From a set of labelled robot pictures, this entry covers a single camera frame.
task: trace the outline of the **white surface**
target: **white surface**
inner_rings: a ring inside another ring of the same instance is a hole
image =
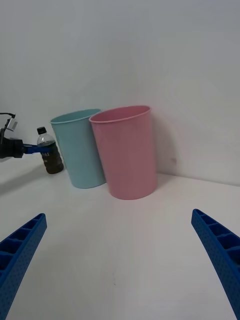
[[[48,225],[7,320],[235,320],[191,215],[239,235],[239,187],[160,175],[125,201],[31,155],[2,163],[0,179],[1,239],[41,212]]]
[[[0,1],[0,108],[52,117],[148,104],[158,169],[240,184],[239,0]]]

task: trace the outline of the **bottle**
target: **bottle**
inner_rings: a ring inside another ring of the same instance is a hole
[[[38,147],[49,147],[48,152],[41,153],[46,171],[50,174],[57,174],[64,169],[64,164],[59,154],[58,147],[54,138],[47,133],[44,126],[37,128],[39,137],[37,139]]]

